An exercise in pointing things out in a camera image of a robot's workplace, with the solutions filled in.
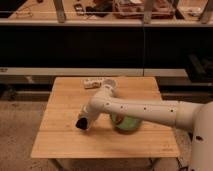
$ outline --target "wooden table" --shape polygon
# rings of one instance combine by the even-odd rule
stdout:
[[[102,114],[89,131],[75,127],[83,104],[97,89],[85,90],[85,78],[55,80],[37,134],[32,158],[162,158],[177,157],[179,149],[171,128],[143,121],[133,134],[113,129],[109,115]],[[114,77],[120,98],[161,100],[152,77]]]

